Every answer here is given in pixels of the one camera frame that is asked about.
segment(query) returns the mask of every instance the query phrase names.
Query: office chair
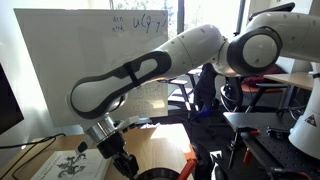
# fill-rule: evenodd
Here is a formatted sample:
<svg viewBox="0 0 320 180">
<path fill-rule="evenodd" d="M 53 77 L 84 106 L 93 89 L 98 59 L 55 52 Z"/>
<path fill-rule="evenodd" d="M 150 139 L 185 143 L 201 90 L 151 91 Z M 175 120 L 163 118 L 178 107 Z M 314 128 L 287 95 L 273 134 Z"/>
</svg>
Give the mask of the office chair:
<svg viewBox="0 0 320 180">
<path fill-rule="evenodd" d="M 225 86 L 221 87 L 221 102 L 229 112 L 274 112 L 278 107 L 258 107 L 259 99 L 265 93 L 282 93 L 285 84 L 258 83 L 256 87 L 250 87 L 243 83 L 243 77 L 226 77 Z M 248 106 L 243 105 L 244 93 L 255 93 Z"/>
<path fill-rule="evenodd" d="M 168 83 L 178 86 L 178 88 L 171 92 L 168 96 L 168 105 L 176 106 L 182 110 L 187 110 L 190 112 L 197 110 L 196 106 L 193 103 L 193 92 L 196 86 L 195 77 L 198 77 L 201 71 L 201 68 L 196 68 L 185 74 L 190 80 L 190 83 L 192 85 L 191 88 L 186 87 L 186 84 L 188 83 L 187 80 L 180 80 L 178 79 L 178 77 L 159 81 L 162 83 Z"/>
</svg>

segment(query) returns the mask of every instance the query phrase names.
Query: window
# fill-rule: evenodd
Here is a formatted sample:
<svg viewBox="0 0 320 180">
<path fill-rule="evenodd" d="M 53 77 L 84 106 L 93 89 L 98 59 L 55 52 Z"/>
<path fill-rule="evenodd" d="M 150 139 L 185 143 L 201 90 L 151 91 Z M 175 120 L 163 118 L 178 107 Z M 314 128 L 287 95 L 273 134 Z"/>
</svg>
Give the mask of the window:
<svg viewBox="0 0 320 180">
<path fill-rule="evenodd" d="M 184 29 L 212 24 L 231 38 L 237 29 L 239 8 L 240 0 L 185 0 Z"/>
<path fill-rule="evenodd" d="M 168 10 L 168 36 L 177 35 L 179 0 L 112 0 L 114 9 Z M 212 24 L 227 38 L 237 31 L 241 0 L 184 0 L 184 30 L 201 24 Z"/>
</svg>

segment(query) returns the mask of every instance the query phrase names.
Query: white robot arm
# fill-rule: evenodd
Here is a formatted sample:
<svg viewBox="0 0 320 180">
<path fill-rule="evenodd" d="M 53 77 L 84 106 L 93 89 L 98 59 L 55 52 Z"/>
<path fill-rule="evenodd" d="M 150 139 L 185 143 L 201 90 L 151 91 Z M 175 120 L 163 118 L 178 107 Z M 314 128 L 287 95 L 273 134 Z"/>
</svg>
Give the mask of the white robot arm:
<svg viewBox="0 0 320 180">
<path fill-rule="evenodd" d="M 280 55 L 320 62 L 318 32 L 319 18 L 287 12 L 258 15 L 243 34 L 230 42 L 216 27 L 199 26 L 111 72 L 79 80 L 68 94 L 67 103 L 93 144 L 98 144 L 103 156 L 119 159 L 120 155 L 119 164 L 129 167 L 135 159 L 123 151 L 124 141 L 117 132 L 119 128 L 113 126 L 108 115 L 124 102 L 128 91 L 154 80 L 184 74 L 204 63 L 212 63 L 222 75 L 241 76 L 265 71 Z M 315 79 L 314 89 L 318 87 L 319 78 Z M 320 130 L 316 124 L 320 124 L 319 100 L 313 91 L 305 114 L 289 136 L 292 144 L 318 159 L 320 146 L 316 141 Z M 85 150 L 86 146 L 79 146 L 79 151 Z M 133 169 L 130 173 L 124 171 L 124 174 L 130 178 L 136 176 L 138 170 Z"/>
</svg>

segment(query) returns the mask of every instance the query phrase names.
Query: handwriting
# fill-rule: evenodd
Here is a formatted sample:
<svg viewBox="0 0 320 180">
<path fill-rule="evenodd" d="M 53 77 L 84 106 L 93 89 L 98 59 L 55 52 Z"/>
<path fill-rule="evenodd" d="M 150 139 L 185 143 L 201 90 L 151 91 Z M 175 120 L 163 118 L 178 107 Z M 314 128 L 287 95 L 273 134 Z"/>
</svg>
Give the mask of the handwriting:
<svg viewBox="0 0 320 180">
<path fill-rule="evenodd" d="M 151 28 L 154 28 L 154 32 L 159 32 L 161 27 L 164 27 L 167 23 L 166 19 L 162 20 L 153 20 L 151 16 L 147 14 L 143 14 L 140 18 L 134 17 L 133 19 L 133 27 L 134 28 L 144 28 L 146 33 L 149 33 Z"/>
<path fill-rule="evenodd" d="M 113 16 L 113 23 L 115 24 L 112 27 L 113 32 L 124 32 L 123 28 L 123 17 L 122 16 Z"/>
<path fill-rule="evenodd" d="M 151 32 L 159 32 L 162 27 L 167 25 L 167 19 L 165 14 L 163 13 L 164 18 L 153 18 L 152 16 L 144 13 L 140 17 L 133 18 L 133 27 L 135 29 L 145 30 L 145 33 Z M 113 32 L 125 32 L 125 27 L 128 27 L 128 24 L 125 24 L 125 17 L 123 16 L 113 16 Z"/>
</svg>

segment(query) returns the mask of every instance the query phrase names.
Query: cable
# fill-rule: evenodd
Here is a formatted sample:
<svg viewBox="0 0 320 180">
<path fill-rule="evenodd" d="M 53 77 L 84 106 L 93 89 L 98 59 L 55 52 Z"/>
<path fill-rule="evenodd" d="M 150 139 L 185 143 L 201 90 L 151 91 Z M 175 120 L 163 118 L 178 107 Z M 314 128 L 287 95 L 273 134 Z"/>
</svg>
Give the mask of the cable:
<svg viewBox="0 0 320 180">
<path fill-rule="evenodd" d="M 43 143 L 46 142 L 48 140 L 50 140 L 50 137 L 46 137 L 41 139 L 40 141 L 35 141 L 35 142 L 27 142 L 27 143 L 22 143 L 22 144 L 15 144 L 15 145 L 9 145 L 9 146 L 0 146 L 0 149 L 10 149 L 10 148 L 17 148 L 17 147 L 21 147 L 21 146 L 27 146 L 27 145 L 34 145 L 34 144 L 38 144 L 38 143 Z"/>
<path fill-rule="evenodd" d="M 44 143 L 44 142 L 49 141 L 49 140 L 51 140 L 51 139 L 54 139 L 54 141 L 55 141 L 56 137 L 57 137 L 57 136 L 61 136 L 61 135 L 66 136 L 64 133 L 59 133 L 59 134 L 56 134 L 56 135 L 54 135 L 54 136 L 45 137 L 45 138 L 41 139 L 41 140 L 38 141 L 38 142 L 34 142 L 33 145 L 32 145 L 21 157 L 19 157 L 19 159 L 18 159 L 15 163 L 13 163 L 13 165 L 0 177 L 0 179 L 3 179 L 3 178 L 14 168 L 14 166 L 17 165 L 18 162 L 20 162 L 20 160 L 21 160 L 29 151 L 31 151 L 37 144 L 39 144 L 39 143 Z M 23 163 L 21 166 L 19 166 L 19 167 L 12 173 L 12 175 L 14 176 L 14 173 L 15 173 L 18 169 L 20 169 L 22 166 L 24 166 L 27 162 L 30 162 L 33 158 L 35 158 L 37 155 L 39 155 L 43 150 L 45 150 L 47 147 L 49 147 L 54 141 L 52 141 L 49 145 L 47 145 L 45 148 L 43 148 L 39 153 L 37 153 L 37 154 L 34 155 L 32 158 L 30 158 L 28 161 L 26 161 L 26 162 Z"/>
<path fill-rule="evenodd" d="M 253 93 L 252 93 L 252 90 L 251 90 L 251 86 L 248 85 L 248 87 L 249 87 L 249 91 L 250 91 L 250 95 L 251 95 L 251 101 L 252 101 L 252 99 L 253 99 Z"/>
<path fill-rule="evenodd" d="M 306 108 L 306 105 L 303 106 L 297 106 L 297 107 L 288 107 L 288 108 L 283 108 L 279 109 L 276 111 L 277 114 L 283 115 L 285 112 L 289 112 L 291 117 L 297 121 L 300 116 L 303 115 L 303 111 Z"/>
</svg>

